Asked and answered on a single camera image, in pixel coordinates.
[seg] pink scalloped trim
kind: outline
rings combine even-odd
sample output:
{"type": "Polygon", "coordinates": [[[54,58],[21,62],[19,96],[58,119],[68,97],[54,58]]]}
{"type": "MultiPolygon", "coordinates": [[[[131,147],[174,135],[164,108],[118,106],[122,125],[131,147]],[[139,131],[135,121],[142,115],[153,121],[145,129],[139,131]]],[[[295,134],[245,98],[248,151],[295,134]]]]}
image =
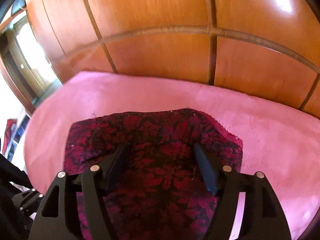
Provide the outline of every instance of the pink scalloped trim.
{"type": "Polygon", "coordinates": [[[215,120],[211,115],[198,111],[200,114],[202,114],[214,127],[215,129],[222,134],[224,138],[229,140],[230,142],[233,142],[241,147],[243,149],[243,141],[236,135],[229,133],[217,120],[215,120]]]}

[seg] red cloth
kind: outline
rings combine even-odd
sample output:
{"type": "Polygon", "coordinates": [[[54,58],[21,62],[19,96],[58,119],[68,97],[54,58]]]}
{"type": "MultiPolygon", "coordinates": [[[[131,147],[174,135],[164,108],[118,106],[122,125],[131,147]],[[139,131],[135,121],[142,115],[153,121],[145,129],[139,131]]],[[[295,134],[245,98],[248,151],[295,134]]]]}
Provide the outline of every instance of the red cloth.
{"type": "Polygon", "coordinates": [[[4,131],[4,140],[3,140],[3,147],[2,147],[2,154],[5,154],[7,150],[7,146],[10,142],[11,135],[12,135],[12,126],[17,123],[17,119],[8,119],[7,126],[5,127],[4,131]]]}
{"type": "MultiPolygon", "coordinates": [[[[240,171],[242,141],[193,109],[112,114],[71,126],[64,170],[84,172],[124,141],[133,144],[127,169],[104,199],[119,238],[202,239],[217,198],[205,187],[192,147],[198,142],[240,171]]],[[[77,201],[82,233],[91,239],[82,194],[77,201]]]]}

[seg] pink tablecloth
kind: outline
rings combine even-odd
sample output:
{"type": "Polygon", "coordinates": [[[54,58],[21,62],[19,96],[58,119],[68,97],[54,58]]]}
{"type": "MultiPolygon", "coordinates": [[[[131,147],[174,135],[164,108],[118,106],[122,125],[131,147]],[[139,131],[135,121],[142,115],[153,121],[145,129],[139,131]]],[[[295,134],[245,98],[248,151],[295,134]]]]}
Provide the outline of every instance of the pink tablecloth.
{"type": "MultiPolygon", "coordinates": [[[[33,114],[24,156],[30,180],[45,193],[62,170],[73,122],[126,111],[190,107],[206,112],[244,142],[241,172],[263,171],[288,220],[292,239],[320,206],[320,120],[296,109],[218,87],[159,78],[81,72],[33,114]]],[[[232,238],[241,225],[243,195],[232,238]]]]}

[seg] white wall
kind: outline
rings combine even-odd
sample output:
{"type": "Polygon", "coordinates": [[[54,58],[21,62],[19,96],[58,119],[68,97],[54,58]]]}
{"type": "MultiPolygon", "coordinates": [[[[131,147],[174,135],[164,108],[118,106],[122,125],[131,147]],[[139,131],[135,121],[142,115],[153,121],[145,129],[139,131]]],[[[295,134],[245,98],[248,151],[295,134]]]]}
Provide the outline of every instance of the white wall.
{"type": "Polygon", "coordinates": [[[0,73],[0,138],[1,138],[1,152],[4,141],[4,131],[7,126],[7,120],[10,118],[17,118],[18,122],[23,119],[25,115],[25,108],[17,99],[15,94],[10,89],[4,77],[0,73]]]}

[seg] silver screw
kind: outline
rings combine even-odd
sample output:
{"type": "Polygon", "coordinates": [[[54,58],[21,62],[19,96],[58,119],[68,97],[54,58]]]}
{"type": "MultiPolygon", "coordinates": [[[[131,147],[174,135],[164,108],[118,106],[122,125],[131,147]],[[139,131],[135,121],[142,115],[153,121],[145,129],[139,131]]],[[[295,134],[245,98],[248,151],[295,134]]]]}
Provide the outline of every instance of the silver screw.
{"type": "Polygon", "coordinates": [[[224,166],[222,167],[222,169],[223,169],[224,171],[226,171],[226,172],[232,171],[232,168],[231,168],[229,165],[224,165],[224,166]]]}
{"type": "Polygon", "coordinates": [[[258,171],[256,175],[257,175],[257,177],[260,178],[260,179],[263,179],[263,178],[264,178],[264,173],[261,172],[261,171],[258,171]]]}
{"type": "Polygon", "coordinates": [[[100,169],[99,165],[93,165],[90,167],[90,171],[98,171],[100,169]]]}
{"type": "Polygon", "coordinates": [[[64,171],[60,171],[58,173],[58,178],[63,178],[66,175],[66,173],[64,171]]]}

